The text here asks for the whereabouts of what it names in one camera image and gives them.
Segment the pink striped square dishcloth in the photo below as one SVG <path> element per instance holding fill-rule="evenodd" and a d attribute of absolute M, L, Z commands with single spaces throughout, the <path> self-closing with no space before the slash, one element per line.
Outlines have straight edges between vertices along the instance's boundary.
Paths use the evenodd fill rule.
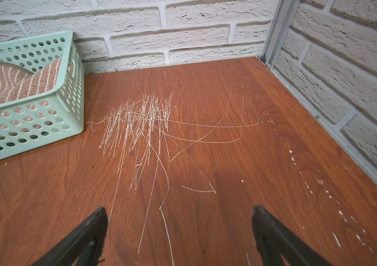
<path fill-rule="evenodd" d="M 57 82 L 61 59 L 37 73 L 14 64 L 0 62 L 0 104 L 48 92 Z"/>

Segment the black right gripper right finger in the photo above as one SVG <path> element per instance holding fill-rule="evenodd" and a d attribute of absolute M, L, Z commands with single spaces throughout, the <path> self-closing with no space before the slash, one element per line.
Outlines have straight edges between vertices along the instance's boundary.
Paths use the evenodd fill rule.
<path fill-rule="evenodd" d="M 265 266 L 330 265 L 263 206 L 253 208 L 252 230 Z"/>

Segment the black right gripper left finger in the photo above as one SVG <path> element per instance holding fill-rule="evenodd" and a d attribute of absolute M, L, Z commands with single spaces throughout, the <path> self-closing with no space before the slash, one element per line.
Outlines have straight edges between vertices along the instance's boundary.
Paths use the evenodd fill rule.
<path fill-rule="evenodd" d="M 35 266 L 97 266 L 107 234 L 106 209 L 99 207 L 63 238 Z"/>

